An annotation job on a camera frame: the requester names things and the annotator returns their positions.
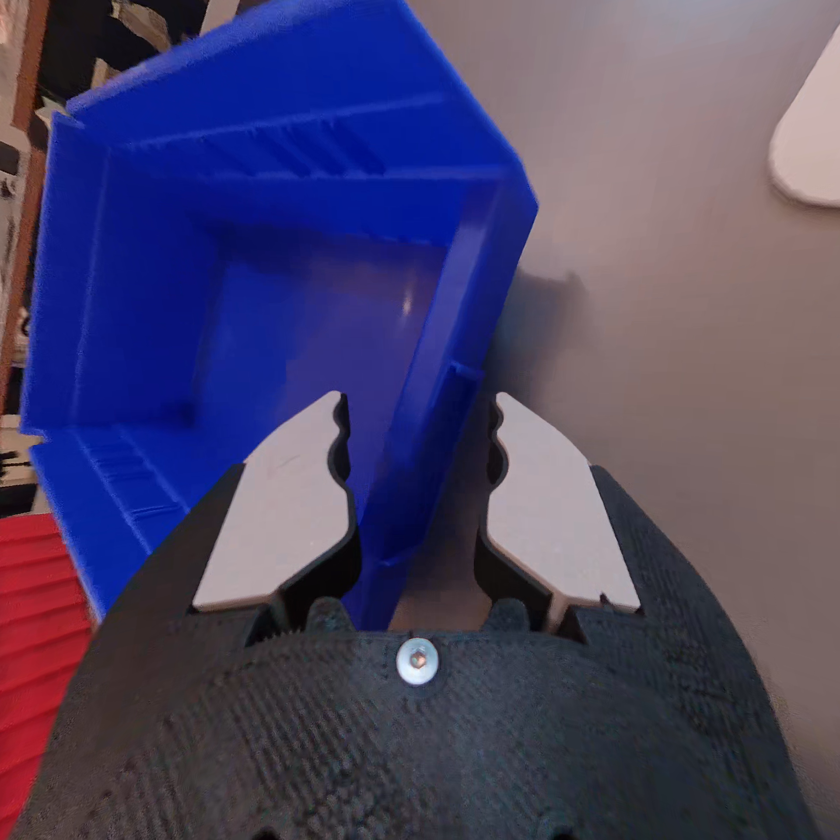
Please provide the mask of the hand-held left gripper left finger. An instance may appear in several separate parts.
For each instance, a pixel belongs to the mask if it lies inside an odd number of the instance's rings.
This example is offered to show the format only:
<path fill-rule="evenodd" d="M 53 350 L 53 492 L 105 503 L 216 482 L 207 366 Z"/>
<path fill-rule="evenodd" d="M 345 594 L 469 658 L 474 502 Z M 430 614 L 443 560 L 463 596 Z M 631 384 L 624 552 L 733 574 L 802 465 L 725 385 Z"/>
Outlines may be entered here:
<path fill-rule="evenodd" d="M 247 457 L 192 600 L 199 613 L 275 603 L 305 619 L 361 574 L 347 395 L 327 392 Z"/>

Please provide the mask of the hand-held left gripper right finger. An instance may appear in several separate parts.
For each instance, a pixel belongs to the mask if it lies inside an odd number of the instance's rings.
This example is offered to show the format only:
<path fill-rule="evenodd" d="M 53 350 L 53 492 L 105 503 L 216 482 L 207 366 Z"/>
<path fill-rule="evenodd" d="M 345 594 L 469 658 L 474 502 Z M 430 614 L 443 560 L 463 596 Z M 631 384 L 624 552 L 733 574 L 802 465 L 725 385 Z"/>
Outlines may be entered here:
<path fill-rule="evenodd" d="M 520 601 L 530 619 L 563 619 L 571 606 L 636 613 L 636 586 L 582 452 L 505 392 L 490 401 L 488 439 L 479 588 L 493 602 Z"/>

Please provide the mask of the blue plastic bin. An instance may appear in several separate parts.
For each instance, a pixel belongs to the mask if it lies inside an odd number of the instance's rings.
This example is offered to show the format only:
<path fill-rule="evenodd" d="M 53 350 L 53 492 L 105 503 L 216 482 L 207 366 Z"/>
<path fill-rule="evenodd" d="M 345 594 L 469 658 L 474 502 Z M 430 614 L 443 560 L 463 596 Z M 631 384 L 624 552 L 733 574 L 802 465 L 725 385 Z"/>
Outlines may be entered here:
<path fill-rule="evenodd" d="M 405 2 L 263 3 L 66 109 L 22 429 L 92 611 L 338 391 L 385 629 L 537 216 L 515 150 Z"/>

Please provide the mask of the red plastic bin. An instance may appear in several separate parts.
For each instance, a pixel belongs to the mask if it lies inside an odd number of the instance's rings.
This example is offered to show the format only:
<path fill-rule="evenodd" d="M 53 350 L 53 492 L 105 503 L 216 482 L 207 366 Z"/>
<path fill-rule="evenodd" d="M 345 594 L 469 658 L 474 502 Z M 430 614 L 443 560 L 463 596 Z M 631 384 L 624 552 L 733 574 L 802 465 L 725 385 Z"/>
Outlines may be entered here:
<path fill-rule="evenodd" d="M 93 618 L 49 513 L 1 520 L 1 838 L 39 771 Z"/>

